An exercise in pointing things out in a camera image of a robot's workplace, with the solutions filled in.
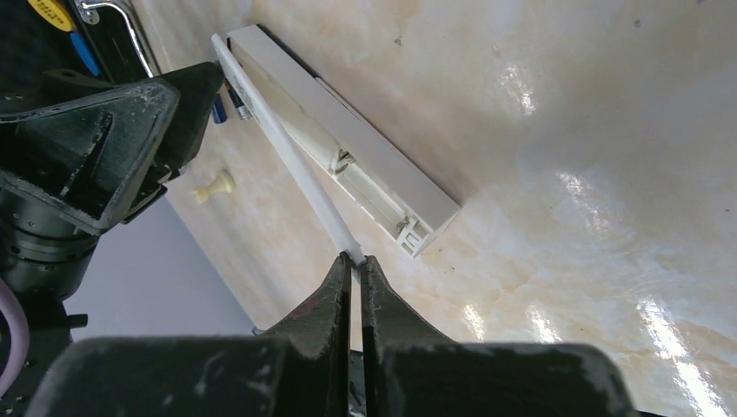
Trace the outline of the white remote control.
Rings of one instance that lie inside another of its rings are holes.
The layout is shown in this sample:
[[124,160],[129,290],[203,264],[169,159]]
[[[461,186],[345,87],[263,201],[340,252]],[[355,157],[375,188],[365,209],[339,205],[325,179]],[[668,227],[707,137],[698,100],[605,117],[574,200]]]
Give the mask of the white remote control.
[[304,151],[404,253],[418,257],[456,217],[448,194],[261,27],[212,43],[268,139]]

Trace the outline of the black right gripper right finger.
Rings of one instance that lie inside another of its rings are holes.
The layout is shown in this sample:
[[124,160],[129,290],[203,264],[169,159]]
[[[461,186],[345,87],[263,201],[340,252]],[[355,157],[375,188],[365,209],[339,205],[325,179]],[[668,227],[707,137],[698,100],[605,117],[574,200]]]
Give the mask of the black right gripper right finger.
[[634,416],[618,368],[576,343],[457,342],[360,265],[370,416]]

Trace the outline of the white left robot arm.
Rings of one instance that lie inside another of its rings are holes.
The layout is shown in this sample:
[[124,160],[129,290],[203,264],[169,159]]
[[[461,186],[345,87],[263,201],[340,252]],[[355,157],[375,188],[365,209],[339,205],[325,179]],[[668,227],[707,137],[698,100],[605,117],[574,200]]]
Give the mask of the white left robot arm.
[[26,412],[86,326],[64,302],[101,237],[159,201],[196,157],[223,81],[212,62],[122,84],[54,69],[2,95],[2,415]]

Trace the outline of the black battery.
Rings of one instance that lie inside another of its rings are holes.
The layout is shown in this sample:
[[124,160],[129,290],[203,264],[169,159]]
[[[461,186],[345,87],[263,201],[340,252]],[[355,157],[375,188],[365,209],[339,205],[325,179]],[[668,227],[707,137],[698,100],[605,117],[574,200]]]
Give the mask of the black battery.
[[231,86],[229,82],[226,82],[225,85],[226,85],[226,90],[229,94],[229,98],[234,105],[234,108],[236,110],[236,113],[239,119],[249,120],[252,117],[252,115],[249,112],[243,100],[241,99],[241,97],[239,97],[239,95],[236,93],[235,89]]

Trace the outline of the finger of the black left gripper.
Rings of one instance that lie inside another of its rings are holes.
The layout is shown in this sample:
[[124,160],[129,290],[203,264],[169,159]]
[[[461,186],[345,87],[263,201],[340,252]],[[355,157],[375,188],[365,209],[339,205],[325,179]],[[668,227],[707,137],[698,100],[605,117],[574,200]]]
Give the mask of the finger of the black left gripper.
[[126,217],[175,114],[160,79],[51,103],[1,100],[1,187],[91,235]]
[[[160,75],[179,93],[176,110],[166,129],[156,159],[174,173],[198,154],[210,109],[224,81],[221,66],[204,62]],[[40,89],[53,103],[62,103],[118,88],[118,83],[86,76],[71,69],[54,69],[41,76]]]

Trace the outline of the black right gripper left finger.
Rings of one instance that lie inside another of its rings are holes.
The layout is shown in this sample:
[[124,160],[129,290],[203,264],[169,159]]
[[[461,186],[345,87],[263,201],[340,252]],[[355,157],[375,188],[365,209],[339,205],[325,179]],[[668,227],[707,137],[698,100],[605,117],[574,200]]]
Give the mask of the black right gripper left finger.
[[29,416],[345,416],[351,269],[258,336],[97,338],[52,364]]

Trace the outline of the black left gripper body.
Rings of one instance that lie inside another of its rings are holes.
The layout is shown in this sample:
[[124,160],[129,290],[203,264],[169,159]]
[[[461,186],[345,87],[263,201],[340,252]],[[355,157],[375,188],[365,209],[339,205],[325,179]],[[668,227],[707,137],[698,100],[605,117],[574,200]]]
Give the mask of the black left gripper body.
[[166,184],[174,181],[182,173],[182,167],[172,167],[162,161],[153,161],[126,216],[121,220],[121,224],[134,221],[142,212],[162,198],[168,191]]

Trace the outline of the white battery cover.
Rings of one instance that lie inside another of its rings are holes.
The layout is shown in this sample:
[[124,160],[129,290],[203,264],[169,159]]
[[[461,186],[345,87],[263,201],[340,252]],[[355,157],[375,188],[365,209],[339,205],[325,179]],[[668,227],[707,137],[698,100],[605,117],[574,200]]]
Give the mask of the white battery cover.
[[334,259],[365,257],[303,152],[284,128],[262,91],[218,35],[211,37],[229,83],[252,114],[245,156],[233,157],[246,201],[237,203],[233,229],[246,244],[249,279],[261,277],[263,297],[251,303],[258,324],[272,328],[291,313],[310,312],[309,300]]

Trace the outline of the blue purple battery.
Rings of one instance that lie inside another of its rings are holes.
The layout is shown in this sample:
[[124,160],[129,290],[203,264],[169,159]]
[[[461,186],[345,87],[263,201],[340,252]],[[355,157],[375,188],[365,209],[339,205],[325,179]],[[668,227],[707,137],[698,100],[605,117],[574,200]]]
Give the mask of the blue purple battery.
[[211,115],[215,124],[223,124],[228,120],[227,113],[219,93],[216,93],[215,95]]

